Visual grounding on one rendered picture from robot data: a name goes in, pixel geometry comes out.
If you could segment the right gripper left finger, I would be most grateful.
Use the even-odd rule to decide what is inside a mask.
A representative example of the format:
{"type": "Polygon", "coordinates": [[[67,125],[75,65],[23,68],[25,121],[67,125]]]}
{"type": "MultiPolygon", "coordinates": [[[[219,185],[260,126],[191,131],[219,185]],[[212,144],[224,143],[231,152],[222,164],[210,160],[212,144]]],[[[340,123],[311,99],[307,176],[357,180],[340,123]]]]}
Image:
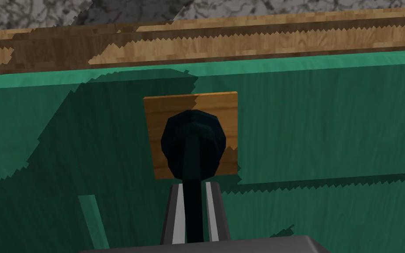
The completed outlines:
{"type": "Polygon", "coordinates": [[[161,245],[183,244],[185,237],[183,185],[173,184],[170,187],[160,243],[161,245]]]}

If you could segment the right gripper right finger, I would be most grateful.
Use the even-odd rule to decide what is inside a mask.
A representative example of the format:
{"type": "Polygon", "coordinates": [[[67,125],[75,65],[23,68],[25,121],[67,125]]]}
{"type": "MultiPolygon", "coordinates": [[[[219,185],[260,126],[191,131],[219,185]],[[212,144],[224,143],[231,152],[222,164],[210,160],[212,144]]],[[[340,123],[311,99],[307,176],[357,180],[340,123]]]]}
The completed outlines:
{"type": "Polygon", "coordinates": [[[205,185],[209,239],[211,242],[230,240],[220,186],[217,182],[206,182],[205,185]]]}

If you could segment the green door leaf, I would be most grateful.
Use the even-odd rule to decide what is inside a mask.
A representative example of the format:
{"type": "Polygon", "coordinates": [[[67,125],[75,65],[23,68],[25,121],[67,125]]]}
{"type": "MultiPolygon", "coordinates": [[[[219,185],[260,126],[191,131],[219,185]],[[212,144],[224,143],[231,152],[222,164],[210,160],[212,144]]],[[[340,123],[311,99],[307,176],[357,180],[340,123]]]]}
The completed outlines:
{"type": "Polygon", "coordinates": [[[231,237],[405,253],[405,52],[0,76],[0,253],[160,243],[143,98],[236,92],[231,237]]]}

